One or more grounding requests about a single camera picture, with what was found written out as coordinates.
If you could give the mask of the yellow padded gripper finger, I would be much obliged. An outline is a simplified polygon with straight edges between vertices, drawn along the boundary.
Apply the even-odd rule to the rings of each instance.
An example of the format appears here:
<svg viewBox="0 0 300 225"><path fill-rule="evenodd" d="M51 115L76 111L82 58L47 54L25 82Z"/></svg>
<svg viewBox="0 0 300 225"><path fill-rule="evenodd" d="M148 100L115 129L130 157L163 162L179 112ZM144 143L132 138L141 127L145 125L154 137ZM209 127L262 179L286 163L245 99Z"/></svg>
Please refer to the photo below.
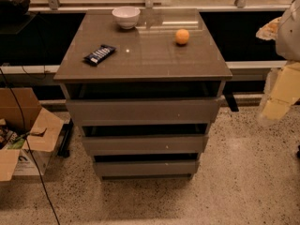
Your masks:
<svg viewBox="0 0 300 225"><path fill-rule="evenodd" d="M300 63L288 62L267 75L259 106L258 123L271 126L281 120L300 99Z"/></svg>

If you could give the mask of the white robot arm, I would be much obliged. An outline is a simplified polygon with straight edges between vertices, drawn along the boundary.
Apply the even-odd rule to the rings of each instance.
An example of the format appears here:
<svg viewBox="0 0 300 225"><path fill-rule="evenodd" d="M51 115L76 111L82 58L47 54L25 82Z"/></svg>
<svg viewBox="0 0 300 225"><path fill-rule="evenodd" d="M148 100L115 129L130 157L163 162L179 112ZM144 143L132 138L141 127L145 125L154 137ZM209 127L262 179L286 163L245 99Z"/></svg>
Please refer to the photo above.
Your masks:
<svg viewBox="0 0 300 225"><path fill-rule="evenodd" d="M279 18L267 23L256 33L263 40L276 42L276 53L287 60L281 68L272 68L267 75L257 121L271 126L284 117L300 99L300 0Z"/></svg>

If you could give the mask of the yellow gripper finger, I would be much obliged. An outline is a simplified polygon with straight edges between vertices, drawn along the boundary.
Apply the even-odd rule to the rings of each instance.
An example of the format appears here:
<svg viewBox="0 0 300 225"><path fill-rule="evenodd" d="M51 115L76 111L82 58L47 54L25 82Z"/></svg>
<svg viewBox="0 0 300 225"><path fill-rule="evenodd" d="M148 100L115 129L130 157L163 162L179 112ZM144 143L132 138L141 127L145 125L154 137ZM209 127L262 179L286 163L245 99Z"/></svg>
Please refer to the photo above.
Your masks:
<svg viewBox="0 0 300 225"><path fill-rule="evenodd" d="M257 33L256 37L262 40L276 40L278 36L278 27L281 18L277 17L261 27Z"/></svg>

